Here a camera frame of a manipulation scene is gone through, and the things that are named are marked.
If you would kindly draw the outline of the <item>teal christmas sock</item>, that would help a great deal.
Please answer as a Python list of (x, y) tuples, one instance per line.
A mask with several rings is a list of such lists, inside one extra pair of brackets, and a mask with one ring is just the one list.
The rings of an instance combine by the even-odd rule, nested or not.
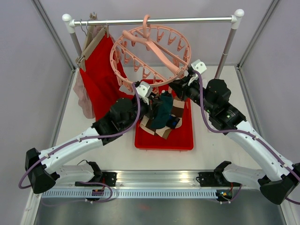
[(152, 120), (150, 125), (151, 129), (162, 129), (166, 126), (169, 116), (171, 114), (173, 108), (173, 96), (168, 91), (163, 91), (160, 96), (159, 100), (161, 104), (157, 108), (156, 115)]

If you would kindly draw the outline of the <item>pink round clip hanger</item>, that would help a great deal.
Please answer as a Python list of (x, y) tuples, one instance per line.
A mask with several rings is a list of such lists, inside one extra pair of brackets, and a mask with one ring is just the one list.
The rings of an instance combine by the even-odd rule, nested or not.
[(142, 26), (124, 30), (110, 52), (111, 68), (119, 86), (131, 90), (132, 81), (119, 68), (129, 64), (141, 79), (152, 79), (152, 86), (166, 85), (182, 78), (192, 58), (191, 46), (183, 34), (159, 24), (146, 15)]

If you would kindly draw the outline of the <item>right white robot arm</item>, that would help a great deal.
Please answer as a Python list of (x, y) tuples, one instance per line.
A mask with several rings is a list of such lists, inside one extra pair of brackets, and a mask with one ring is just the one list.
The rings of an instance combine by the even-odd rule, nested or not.
[(223, 186), (239, 183), (260, 190), (270, 202), (280, 205), (284, 200), (299, 204), (288, 196), (300, 183), (300, 165), (294, 164), (274, 150), (253, 129), (246, 117), (229, 103), (231, 91), (224, 80), (212, 79), (206, 87), (201, 81), (185, 77), (169, 83), (181, 100), (189, 98), (208, 113), (204, 123), (213, 133), (224, 134), (241, 146), (260, 166), (249, 169), (224, 161), (214, 169), (214, 180)]

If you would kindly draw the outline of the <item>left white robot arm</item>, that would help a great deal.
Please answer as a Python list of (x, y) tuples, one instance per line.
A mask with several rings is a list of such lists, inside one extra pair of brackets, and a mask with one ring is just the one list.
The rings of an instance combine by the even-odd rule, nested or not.
[(38, 151), (31, 148), (25, 156), (25, 174), (33, 193), (44, 193), (55, 185), (73, 183), (97, 186), (102, 180), (102, 171), (96, 162), (83, 165), (68, 165), (72, 159), (83, 153), (101, 148), (132, 129), (144, 116), (157, 116), (162, 105), (160, 97), (153, 94), (144, 99), (135, 96), (132, 99), (119, 98), (109, 111), (91, 127), (78, 136), (58, 146)]

